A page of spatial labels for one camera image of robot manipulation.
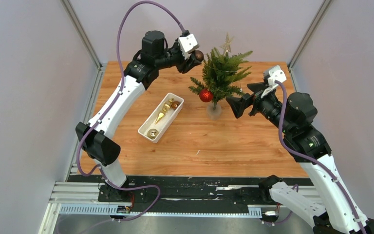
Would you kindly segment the dark brown ball ornament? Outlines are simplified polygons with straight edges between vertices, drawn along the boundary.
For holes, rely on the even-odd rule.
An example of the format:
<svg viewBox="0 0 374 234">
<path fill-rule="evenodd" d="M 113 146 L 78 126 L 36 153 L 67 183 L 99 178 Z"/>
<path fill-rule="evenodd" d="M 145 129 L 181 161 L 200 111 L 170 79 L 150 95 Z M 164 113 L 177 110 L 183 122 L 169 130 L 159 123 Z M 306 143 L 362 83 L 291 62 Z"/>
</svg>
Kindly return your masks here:
<svg viewBox="0 0 374 234">
<path fill-rule="evenodd" d="M 194 56 L 195 56 L 195 59 L 199 62 L 202 62 L 204 60 L 204 54 L 202 51 L 200 50 L 195 50 L 194 51 Z"/>
</svg>

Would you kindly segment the red glitter ball ornament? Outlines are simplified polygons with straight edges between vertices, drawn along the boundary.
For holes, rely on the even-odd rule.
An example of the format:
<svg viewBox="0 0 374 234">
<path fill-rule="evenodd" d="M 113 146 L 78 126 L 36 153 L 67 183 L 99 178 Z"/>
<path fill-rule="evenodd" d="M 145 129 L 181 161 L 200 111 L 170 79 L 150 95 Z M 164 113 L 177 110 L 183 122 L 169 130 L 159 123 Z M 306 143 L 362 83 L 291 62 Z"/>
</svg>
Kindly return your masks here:
<svg viewBox="0 0 374 234">
<path fill-rule="evenodd" d="M 206 88 L 202 89 L 199 92 L 199 99 L 204 103 L 211 102 L 213 98 L 214 98 L 214 94 Z"/>
</svg>

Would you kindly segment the silver star ornament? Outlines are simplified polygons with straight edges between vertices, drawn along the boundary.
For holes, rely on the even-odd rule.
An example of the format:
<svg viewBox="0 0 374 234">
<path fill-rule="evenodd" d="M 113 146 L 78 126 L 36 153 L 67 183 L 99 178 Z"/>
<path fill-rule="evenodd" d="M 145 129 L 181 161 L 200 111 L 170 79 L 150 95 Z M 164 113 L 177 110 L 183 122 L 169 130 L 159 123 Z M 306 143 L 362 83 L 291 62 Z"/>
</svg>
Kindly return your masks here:
<svg viewBox="0 0 374 234">
<path fill-rule="evenodd" d="M 234 37 L 230 37 L 229 33 L 226 34 L 225 41 L 220 46 L 224 55 L 227 55 L 228 53 L 232 52 L 231 43 L 232 43 L 233 39 L 234 39 Z"/>
</svg>

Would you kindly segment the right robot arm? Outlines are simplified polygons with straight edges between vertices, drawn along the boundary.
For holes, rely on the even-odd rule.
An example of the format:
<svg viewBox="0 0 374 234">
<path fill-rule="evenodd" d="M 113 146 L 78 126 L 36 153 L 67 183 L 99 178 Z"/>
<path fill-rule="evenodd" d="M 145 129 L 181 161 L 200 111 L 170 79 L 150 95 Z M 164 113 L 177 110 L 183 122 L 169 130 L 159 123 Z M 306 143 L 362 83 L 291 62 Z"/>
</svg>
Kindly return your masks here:
<svg viewBox="0 0 374 234">
<path fill-rule="evenodd" d="M 374 234 L 374 219 L 368 218 L 349 194 L 324 135 L 313 125 L 317 109 L 309 94 L 284 94 L 279 101 L 275 92 L 263 95 L 267 85 L 249 84 L 250 94 L 228 97 L 234 116 L 246 108 L 250 115 L 263 115 L 278 129 L 282 147 L 308 174 L 321 203 L 317 204 L 275 175 L 259 183 L 259 198 L 276 202 L 302 218 L 316 234 Z"/>
</svg>

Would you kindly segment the small green christmas tree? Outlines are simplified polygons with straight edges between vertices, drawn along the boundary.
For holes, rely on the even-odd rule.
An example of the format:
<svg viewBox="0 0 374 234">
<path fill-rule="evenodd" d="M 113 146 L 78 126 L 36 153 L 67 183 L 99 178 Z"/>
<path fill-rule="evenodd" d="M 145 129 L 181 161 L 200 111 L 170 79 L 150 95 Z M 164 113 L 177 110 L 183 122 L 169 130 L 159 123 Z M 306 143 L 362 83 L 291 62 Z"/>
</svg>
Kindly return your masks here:
<svg viewBox="0 0 374 234">
<path fill-rule="evenodd" d="M 214 94 L 213 100 L 207 102 L 206 108 L 207 115 L 211 120 L 216 120 L 221 116 L 220 101 L 227 97 L 243 94 L 238 83 L 251 74 L 249 71 L 251 67 L 243 67 L 243 64 L 248 62 L 247 58 L 252 54 L 252 51 L 247 51 L 224 55 L 214 47 L 206 54 L 202 68 L 202 80 L 190 78 L 193 85 L 188 88 L 192 93 L 199 96 L 199 92 L 206 88 Z"/>
</svg>

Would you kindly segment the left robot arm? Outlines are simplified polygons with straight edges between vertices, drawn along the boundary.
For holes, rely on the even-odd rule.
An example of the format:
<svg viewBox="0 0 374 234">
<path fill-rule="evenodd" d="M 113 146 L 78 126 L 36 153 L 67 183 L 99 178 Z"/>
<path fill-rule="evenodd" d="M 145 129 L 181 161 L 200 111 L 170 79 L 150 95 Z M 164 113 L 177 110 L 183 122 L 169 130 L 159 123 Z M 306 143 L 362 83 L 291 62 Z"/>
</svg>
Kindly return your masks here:
<svg viewBox="0 0 374 234">
<path fill-rule="evenodd" d="M 176 67 L 185 74 L 200 65 L 204 55 L 198 48 L 196 37 L 189 31 L 183 32 L 171 47 L 163 32 L 146 32 L 141 49 L 123 69 L 123 78 L 107 102 L 87 123 L 77 124 L 79 147 L 99 166 L 116 201 L 125 201 L 130 192 L 124 185 L 127 176 L 118 159 L 121 147 L 112 140 L 115 130 L 133 103 L 158 78 L 161 69 Z"/>
</svg>

